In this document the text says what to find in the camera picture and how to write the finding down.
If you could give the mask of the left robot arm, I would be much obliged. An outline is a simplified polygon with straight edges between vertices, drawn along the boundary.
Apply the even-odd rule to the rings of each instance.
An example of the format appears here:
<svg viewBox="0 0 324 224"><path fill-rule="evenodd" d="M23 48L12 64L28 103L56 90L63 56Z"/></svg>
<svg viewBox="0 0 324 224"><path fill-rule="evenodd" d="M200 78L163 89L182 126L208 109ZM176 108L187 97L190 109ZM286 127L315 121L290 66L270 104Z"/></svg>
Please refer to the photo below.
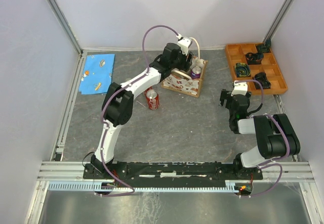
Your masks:
<svg viewBox="0 0 324 224"><path fill-rule="evenodd" d="M172 70L189 70L193 53L189 51L190 38L177 43L168 43L146 70L122 83L112 83L107 91L102 108L103 130L99 146L91 158L94 172L100 178L112 173L110 162L114 159L114 148L123 125L131 118L134 100L149 87L159 84L170 76Z"/></svg>

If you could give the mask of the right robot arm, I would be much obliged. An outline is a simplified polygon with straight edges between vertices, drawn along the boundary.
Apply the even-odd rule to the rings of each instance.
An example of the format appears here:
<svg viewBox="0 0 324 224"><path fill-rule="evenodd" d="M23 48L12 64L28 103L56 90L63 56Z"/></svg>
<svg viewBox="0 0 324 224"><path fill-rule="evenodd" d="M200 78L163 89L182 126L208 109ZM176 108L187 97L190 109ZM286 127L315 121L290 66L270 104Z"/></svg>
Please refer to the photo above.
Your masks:
<svg viewBox="0 0 324 224"><path fill-rule="evenodd" d="M220 105L229 110L229 128L235 134L255 135L256 146L236 155L232 164L220 164L219 175L238 180L261 180L262 167L300 153L300 141L286 114L252 114L251 93L235 94L223 89Z"/></svg>

